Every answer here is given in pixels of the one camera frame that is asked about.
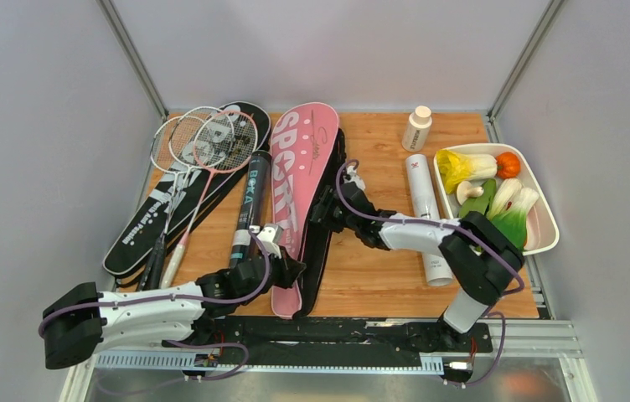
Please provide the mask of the black shuttlecock tube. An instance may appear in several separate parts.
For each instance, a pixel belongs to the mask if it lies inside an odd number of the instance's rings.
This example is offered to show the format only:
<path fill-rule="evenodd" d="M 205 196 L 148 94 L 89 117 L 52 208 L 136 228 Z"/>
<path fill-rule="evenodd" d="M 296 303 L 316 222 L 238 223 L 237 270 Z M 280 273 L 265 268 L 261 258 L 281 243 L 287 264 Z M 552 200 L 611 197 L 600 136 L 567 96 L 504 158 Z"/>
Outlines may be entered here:
<path fill-rule="evenodd" d="M 229 268 L 235 268 L 250 256 L 254 247 L 249 235 L 252 226 L 260 226 L 265 209 L 266 188 L 270 182 L 272 157 L 268 151 L 253 153 L 245 175 L 245 188 L 234 233 Z"/>

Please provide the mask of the pink racket cover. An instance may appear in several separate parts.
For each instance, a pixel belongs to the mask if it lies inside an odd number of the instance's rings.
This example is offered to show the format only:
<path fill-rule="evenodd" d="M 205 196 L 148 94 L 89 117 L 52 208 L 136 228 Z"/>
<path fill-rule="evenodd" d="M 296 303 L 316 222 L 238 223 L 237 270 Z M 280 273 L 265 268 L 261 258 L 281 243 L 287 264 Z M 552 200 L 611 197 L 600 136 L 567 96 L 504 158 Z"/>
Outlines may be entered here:
<path fill-rule="evenodd" d="M 289 288 L 274 286 L 273 313 L 286 320 L 313 310 L 322 283 L 332 232 L 309 222 L 319 191 L 333 180 L 343 158 L 339 116 L 330 105 L 308 102 L 286 111 L 271 132 L 272 221 L 283 229 L 281 245 L 306 270 Z"/>

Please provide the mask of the white shuttlecock tube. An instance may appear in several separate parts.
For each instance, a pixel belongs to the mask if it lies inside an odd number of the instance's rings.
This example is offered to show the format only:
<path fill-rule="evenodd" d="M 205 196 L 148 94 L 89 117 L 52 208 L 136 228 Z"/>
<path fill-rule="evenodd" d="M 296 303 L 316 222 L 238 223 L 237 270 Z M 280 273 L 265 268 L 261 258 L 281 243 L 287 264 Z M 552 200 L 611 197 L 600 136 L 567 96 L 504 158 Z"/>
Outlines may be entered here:
<path fill-rule="evenodd" d="M 436 195 L 432 187 L 428 161 L 423 154 L 414 154 L 405 160 L 411 202 L 414 215 L 421 219 L 439 219 Z M 428 286 L 447 286 L 453 282 L 453 274 L 439 255 L 421 255 L 423 271 Z"/>

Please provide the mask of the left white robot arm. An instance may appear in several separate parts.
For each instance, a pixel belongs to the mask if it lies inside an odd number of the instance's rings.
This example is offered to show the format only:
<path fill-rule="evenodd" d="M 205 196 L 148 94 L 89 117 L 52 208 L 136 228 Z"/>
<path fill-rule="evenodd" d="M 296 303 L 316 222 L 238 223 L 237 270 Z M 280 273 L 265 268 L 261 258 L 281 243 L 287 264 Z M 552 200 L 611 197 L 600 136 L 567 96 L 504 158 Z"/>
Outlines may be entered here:
<path fill-rule="evenodd" d="M 136 292 L 99 291 L 94 282 L 74 286 L 42 313 L 45 368 L 65 369 L 134 343 L 188 339 L 196 347 L 209 345 L 216 334 L 211 319 L 230 315 L 273 286 L 293 287 L 307 268 L 266 233 L 254 241 L 257 255 L 182 285 Z"/>

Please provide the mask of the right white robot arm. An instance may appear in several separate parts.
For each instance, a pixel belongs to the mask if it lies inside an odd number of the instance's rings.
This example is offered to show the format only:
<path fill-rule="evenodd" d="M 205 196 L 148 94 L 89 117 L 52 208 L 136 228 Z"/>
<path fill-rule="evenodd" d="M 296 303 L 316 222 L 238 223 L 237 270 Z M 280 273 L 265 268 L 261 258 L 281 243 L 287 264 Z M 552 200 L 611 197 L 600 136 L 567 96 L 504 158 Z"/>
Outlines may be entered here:
<path fill-rule="evenodd" d="M 309 221 L 333 232 L 350 229 L 370 248 L 441 257 L 460 289 L 440 316 L 437 336 L 444 348 L 462 348 L 479 318 L 503 296 L 524 289 L 521 250 L 476 211 L 463 218 L 425 219 L 377 209 L 365 194 L 358 165 L 352 159 L 337 170 L 333 182 L 315 198 Z"/>

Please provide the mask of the beige plastic bottle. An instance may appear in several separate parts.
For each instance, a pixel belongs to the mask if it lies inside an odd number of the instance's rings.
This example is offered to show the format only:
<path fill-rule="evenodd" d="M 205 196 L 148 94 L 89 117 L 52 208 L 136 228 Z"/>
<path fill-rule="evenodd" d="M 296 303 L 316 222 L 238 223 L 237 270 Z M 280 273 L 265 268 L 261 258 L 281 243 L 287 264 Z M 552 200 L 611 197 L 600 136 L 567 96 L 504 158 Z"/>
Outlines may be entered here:
<path fill-rule="evenodd" d="M 419 152 L 426 144 L 431 126 L 431 109 L 427 106 L 417 106 L 408 116 L 401 146 L 408 152 Z"/>

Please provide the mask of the yellow napa cabbage toy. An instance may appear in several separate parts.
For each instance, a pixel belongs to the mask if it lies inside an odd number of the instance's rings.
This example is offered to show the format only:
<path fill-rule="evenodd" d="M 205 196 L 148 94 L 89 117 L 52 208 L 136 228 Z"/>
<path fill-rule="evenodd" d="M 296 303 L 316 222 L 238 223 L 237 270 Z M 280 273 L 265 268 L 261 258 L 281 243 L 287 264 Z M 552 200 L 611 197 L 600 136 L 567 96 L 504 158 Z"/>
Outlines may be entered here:
<path fill-rule="evenodd" d="M 498 171 L 492 155 L 462 154 L 449 149 L 436 153 L 436 165 L 446 193 L 453 193 L 463 181 L 493 178 Z"/>

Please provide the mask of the mushroom toy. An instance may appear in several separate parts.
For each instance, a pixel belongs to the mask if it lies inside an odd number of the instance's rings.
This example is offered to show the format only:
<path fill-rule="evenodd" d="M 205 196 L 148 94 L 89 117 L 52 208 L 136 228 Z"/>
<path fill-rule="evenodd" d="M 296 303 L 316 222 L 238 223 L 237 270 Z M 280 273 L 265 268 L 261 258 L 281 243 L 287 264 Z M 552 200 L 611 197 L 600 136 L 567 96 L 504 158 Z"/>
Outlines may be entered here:
<path fill-rule="evenodd" d="M 482 186 L 473 185 L 469 181 L 462 181 L 456 189 L 456 199 L 460 205 L 463 205 L 470 198 L 477 198 L 484 194 Z"/>

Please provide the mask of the green leaf vegetable toy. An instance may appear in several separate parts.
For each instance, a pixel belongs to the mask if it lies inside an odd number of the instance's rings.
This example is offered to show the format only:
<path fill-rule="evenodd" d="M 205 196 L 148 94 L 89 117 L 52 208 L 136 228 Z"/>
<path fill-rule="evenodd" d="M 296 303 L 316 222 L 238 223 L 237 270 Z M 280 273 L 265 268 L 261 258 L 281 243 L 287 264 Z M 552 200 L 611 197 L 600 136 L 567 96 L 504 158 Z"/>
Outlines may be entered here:
<path fill-rule="evenodd" d="M 479 184 L 479 186 L 483 187 L 484 194 L 477 198 L 470 198 L 463 205 L 460 205 L 457 212 L 458 218 L 464 218 L 470 212 L 486 214 L 488 211 L 488 207 L 497 192 L 497 181 L 494 178 L 490 178 Z"/>

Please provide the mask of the black racket cover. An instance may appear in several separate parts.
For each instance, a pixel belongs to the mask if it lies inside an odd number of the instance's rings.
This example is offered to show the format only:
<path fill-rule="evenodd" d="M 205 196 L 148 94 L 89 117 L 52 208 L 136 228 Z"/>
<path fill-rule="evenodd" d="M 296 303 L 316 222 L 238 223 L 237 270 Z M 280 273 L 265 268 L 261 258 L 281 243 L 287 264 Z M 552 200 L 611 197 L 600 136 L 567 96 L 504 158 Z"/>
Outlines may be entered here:
<path fill-rule="evenodd" d="M 103 268 L 110 275 L 122 279 L 139 272 L 161 236 L 165 252 L 170 253 L 188 226 L 202 190 L 206 189 L 207 193 L 194 226 L 198 226 L 244 176 L 243 167 L 233 173 L 217 175 L 208 185 L 208 174 L 190 166 L 194 163 L 193 142 L 200 125 L 221 111 L 250 116 L 256 124 L 256 148 L 267 148 L 271 117 L 262 107 L 247 101 L 232 101 L 217 107 L 199 106 L 165 121 L 148 155 L 155 161 L 152 189 L 103 259 Z"/>

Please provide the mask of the bok choy toy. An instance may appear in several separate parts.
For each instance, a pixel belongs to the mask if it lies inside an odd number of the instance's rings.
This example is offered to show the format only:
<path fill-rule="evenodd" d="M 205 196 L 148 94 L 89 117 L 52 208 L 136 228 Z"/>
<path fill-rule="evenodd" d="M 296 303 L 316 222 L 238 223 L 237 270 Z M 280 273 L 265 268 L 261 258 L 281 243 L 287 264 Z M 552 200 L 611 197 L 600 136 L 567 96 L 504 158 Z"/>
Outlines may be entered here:
<path fill-rule="evenodd" d="M 532 188 L 521 188 L 513 196 L 509 207 L 492 217 L 493 225 L 514 245 L 522 250 L 527 241 L 527 217 L 540 194 Z"/>

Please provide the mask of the orange tomato toy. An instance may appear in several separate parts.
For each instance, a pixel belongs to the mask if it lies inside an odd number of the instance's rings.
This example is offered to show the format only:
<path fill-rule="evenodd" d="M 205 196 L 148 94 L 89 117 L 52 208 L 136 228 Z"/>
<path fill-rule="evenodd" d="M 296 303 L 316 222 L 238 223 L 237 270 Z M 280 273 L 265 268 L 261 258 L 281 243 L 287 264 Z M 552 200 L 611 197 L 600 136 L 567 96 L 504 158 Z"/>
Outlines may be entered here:
<path fill-rule="evenodd" d="M 521 172 L 520 160 L 515 153 L 503 152 L 496 156 L 497 176 L 502 179 L 516 178 Z"/>

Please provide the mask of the white plastic tray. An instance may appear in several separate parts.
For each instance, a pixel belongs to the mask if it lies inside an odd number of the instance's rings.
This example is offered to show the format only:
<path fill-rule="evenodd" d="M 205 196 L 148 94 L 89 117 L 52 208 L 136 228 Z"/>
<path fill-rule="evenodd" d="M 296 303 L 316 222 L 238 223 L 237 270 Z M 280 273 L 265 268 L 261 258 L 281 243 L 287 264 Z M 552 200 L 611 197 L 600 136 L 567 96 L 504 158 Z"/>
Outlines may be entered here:
<path fill-rule="evenodd" d="M 542 187 L 539 185 L 534 172 L 521 151 L 507 144 L 490 142 L 462 144 L 451 146 L 447 149 L 466 155 L 489 154 L 494 157 L 504 152 L 513 153 L 520 160 L 521 164 L 521 171 L 517 178 L 525 188 L 532 188 L 539 194 L 538 200 L 530 209 L 527 216 L 527 242 L 524 246 L 523 255 L 536 255 L 551 250 L 557 245 L 560 234 L 555 217 L 550 210 Z M 438 152 L 431 160 L 433 168 L 431 175 L 434 186 L 439 192 L 438 200 L 441 204 L 441 215 L 449 219 L 456 218 L 458 210 L 460 209 L 460 203 L 458 203 L 456 199 L 456 194 L 448 194 L 445 192 L 440 169 L 437 166 L 437 156 Z"/>

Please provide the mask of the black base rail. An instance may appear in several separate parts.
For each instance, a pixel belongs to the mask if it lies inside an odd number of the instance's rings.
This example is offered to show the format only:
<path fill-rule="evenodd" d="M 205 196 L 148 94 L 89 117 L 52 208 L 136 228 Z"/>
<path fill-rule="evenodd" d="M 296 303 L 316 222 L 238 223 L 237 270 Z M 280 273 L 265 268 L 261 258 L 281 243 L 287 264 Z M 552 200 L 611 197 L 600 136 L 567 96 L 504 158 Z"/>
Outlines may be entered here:
<path fill-rule="evenodd" d="M 391 323 L 374 317 L 252 316 L 235 304 L 207 304 L 184 340 L 163 340 L 177 348 L 213 344 L 221 363 L 249 365 L 404 368 L 420 364 L 423 353 L 490 352 L 488 326 L 477 322 L 459 333 L 442 319 Z"/>

